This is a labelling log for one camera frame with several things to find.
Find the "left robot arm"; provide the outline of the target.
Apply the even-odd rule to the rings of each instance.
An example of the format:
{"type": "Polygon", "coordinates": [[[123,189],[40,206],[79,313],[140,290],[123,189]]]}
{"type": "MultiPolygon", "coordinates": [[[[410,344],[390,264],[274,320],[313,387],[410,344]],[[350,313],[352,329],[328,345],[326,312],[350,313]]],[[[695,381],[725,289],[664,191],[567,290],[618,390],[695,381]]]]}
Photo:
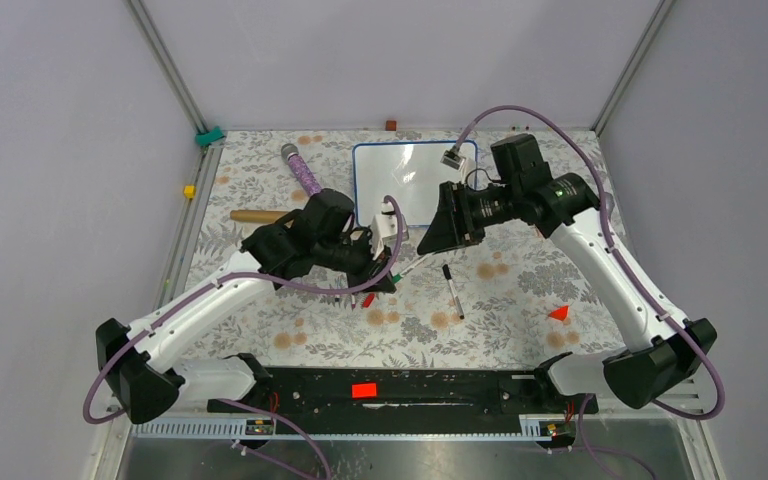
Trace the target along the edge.
{"type": "Polygon", "coordinates": [[[185,361],[183,354],[235,311],[279,289],[326,297],[392,293],[404,241],[400,205],[385,196],[375,221],[353,227],[352,201],[323,189],[306,205],[258,227],[213,274],[152,313],[95,332],[99,372],[82,405],[85,422],[126,415],[154,420],[182,402],[236,401],[256,411],[270,385],[243,356],[185,361]]]}

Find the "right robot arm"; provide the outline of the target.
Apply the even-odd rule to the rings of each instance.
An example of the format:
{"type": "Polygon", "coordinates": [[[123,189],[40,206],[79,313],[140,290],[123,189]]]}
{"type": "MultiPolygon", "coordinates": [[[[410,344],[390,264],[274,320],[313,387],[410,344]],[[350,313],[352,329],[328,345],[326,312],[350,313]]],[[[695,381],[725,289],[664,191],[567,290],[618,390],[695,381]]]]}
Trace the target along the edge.
{"type": "Polygon", "coordinates": [[[508,221],[534,226],[577,267],[624,342],[616,352],[566,353],[541,363],[537,405],[557,412],[573,396],[594,394],[641,409],[695,374],[717,338],[714,326],[689,320],[654,285],[611,229],[590,185],[576,173],[554,175],[531,134],[500,140],[491,153],[499,178],[486,188],[440,184],[418,254],[477,245],[486,228],[508,221]]]}

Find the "blue framed whiteboard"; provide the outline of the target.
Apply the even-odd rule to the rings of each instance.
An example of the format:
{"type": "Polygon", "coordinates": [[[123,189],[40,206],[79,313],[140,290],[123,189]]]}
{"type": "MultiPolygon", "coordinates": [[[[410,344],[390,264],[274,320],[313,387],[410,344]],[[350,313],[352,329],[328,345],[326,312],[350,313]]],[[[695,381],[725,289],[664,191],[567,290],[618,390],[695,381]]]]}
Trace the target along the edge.
{"type": "Polygon", "coordinates": [[[427,227],[437,210],[439,185],[459,182],[477,166],[478,147],[468,140],[462,167],[442,163],[452,141],[361,143],[352,150],[356,219],[369,224],[387,195],[395,198],[410,227],[427,227]]]}

